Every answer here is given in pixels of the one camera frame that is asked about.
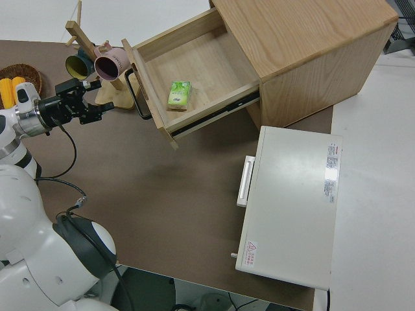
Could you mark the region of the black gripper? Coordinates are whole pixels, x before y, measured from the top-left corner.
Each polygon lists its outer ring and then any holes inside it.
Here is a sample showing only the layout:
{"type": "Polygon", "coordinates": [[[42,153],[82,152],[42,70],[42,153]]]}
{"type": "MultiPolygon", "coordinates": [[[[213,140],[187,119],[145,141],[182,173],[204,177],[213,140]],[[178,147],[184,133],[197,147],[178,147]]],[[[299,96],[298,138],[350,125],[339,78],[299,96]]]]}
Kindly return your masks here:
{"type": "Polygon", "coordinates": [[[100,80],[88,82],[76,78],[56,85],[55,97],[35,102],[34,106],[39,114],[40,122],[46,128],[54,128],[67,124],[75,118],[78,118],[80,124],[100,121],[104,113],[114,109],[113,102],[100,105],[88,104],[87,106],[87,102],[82,97],[85,92],[96,90],[101,86],[100,80]]]}

